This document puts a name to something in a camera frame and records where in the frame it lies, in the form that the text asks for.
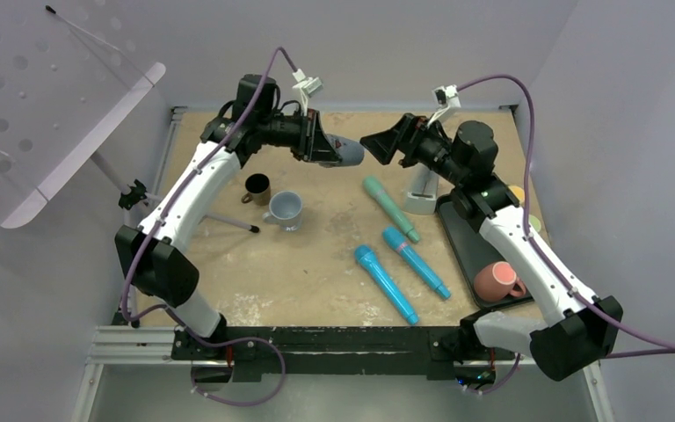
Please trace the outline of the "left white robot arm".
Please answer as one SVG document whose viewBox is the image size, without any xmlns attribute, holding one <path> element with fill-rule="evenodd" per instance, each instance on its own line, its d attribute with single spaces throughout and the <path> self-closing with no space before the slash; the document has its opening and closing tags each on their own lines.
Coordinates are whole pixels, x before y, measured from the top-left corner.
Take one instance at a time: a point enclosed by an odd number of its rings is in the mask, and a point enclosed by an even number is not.
<svg viewBox="0 0 675 422">
<path fill-rule="evenodd" d="M 193 349 L 214 360 L 227 347 L 226 319 L 198 290 L 200 272 L 185 256 L 194 231 L 221 189 L 265 146 L 282 147 L 294 158 L 322 166 L 349 163 L 347 146 L 327 135 L 320 113 L 308 101 L 323 88 L 318 77 L 294 72 L 298 105 L 286 114 L 279 109 L 280 88 L 268 76 L 248 74 L 236 98 L 209 121 L 190 163 L 150 214 L 135 227 L 122 226 L 115 236 L 125 289 L 157 299 L 195 334 Z"/>
</svg>

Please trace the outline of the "yellow cup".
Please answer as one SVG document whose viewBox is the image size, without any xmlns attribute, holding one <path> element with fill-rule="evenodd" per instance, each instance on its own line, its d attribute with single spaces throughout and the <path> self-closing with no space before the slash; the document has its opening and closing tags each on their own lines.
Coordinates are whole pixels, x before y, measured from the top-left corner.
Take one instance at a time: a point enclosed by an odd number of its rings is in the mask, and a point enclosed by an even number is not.
<svg viewBox="0 0 675 422">
<path fill-rule="evenodd" d="M 508 188 L 517 198 L 519 203 L 523 203 L 526 200 L 525 190 L 521 186 L 509 185 Z"/>
</svg>

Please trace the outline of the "brown mug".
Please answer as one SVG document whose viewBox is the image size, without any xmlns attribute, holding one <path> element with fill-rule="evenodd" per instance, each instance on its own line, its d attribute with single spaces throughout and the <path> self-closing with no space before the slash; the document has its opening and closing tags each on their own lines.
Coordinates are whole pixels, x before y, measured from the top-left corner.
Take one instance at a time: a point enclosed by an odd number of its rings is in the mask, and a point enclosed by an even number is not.
<svg viewBox="0 0 675 422">
<path fill-rule="evenodd" d="M 250 175 L 244 183 L 246 193 L 241 198 L 243 204 L 254 203 L 267 206 L 271 199 L 271 182 L 263 173 Z"/>
</svg>

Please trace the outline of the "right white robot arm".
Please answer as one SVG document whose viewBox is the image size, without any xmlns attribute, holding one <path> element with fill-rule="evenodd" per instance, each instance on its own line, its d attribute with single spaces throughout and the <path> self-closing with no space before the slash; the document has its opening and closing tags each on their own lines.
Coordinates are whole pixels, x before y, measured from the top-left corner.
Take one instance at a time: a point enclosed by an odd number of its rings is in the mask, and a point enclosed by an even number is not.
<svg viewBox="0 0 675 422">
<path fill-rule="evenodd" d="M 456 350 L 471 358 L 491 348 L 524 354 L 554 381 L 613 351 L 618 331 L 607 318 L 621 320 L 620 303 L 599 297 L 547 245 L 536 245 L 528 212 L 494 172 L 498 146 L 488 125 L 464 121 L 449 138 L 438 122 L 406 113 L 360 143 L 380 164 L 402 152 L 401 166 L 422 164 L 450 182 L 457 214 L 512 266 L 541 311 L 540 322 L 479 311 L 461 320 Z"/>
</svg>

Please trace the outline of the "dark blue-grey mug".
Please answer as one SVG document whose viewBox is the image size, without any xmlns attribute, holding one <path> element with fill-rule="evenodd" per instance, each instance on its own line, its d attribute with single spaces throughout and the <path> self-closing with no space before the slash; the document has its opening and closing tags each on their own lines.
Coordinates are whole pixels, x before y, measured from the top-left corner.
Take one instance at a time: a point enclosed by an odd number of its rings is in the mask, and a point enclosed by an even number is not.
<svg viewBox="0 0 675 422">
<path fill-rule="evenodd" d="M 340 157 L 339 162 L 320 163 L 322 167 L 351 167 L 360 165 L 365 157 L 364 147 L 354 140 L 339 135 L 327 134 L 327 141 Z"/>
</svg>

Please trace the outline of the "light grey mug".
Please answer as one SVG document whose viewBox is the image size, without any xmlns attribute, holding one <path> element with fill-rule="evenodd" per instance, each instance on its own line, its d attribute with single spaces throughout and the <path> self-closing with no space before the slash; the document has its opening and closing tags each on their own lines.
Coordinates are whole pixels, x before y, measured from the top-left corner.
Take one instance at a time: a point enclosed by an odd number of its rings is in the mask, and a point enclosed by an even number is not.
<svg viewBox="0 0 675 422">
<path fill-rule="evenodd" d="M 262 220 L 267 224 L 277 225 L 284 231 L 293 232 L 301 227 L 302 211 L 301 196 L 293 191 L 282 191 L 271 197 Z"/>
</svg>

